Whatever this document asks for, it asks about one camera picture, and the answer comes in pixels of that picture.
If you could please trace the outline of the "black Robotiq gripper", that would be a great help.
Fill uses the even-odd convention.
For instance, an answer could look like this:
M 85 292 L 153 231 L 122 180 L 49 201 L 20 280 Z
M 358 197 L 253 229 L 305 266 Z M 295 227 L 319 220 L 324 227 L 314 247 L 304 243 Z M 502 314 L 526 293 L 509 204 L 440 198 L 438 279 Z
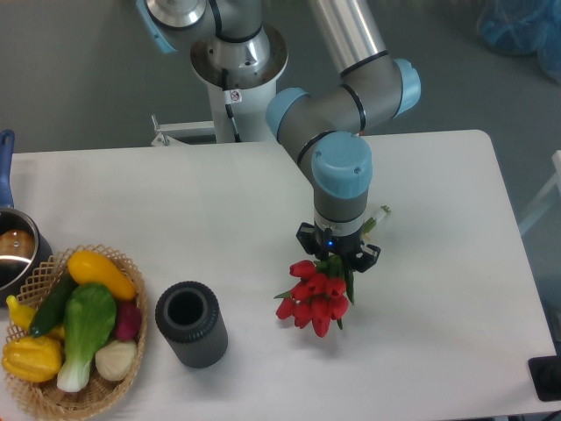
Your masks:
M 296 238 L 308 255 L 324 259 L 328 254 L 344 256 L 350 254 L 350 267 L 354 271 L 365 273 L 373 267 L 380 257 L 381 249 L 372 244 L 362 244 L 362 234 L 337 236 L 335 233 L 321 231 L 309 223 L 302 222 L 297 230 Z

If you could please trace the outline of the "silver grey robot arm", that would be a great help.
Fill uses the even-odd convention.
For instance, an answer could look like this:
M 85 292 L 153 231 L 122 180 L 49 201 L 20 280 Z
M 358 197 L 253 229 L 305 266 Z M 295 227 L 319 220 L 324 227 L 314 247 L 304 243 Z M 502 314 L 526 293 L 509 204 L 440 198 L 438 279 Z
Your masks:
M 161 52 L 185 46 L 206 85 L 211 129 L 219 143 L 277 141 L 314 190 L 314 221 L 296 237 L 306 253 L 365 272 L 380 249 L 364 241 L 372 153 L 361 133 L 414 107 L 421 81 L 406 60 L 392 58 L 364 1 L 313 1 L 309 7 L 340 84 L 313 97 L 278 90 L 288 64 L 281 34 L 258 1 L 139 1 Z

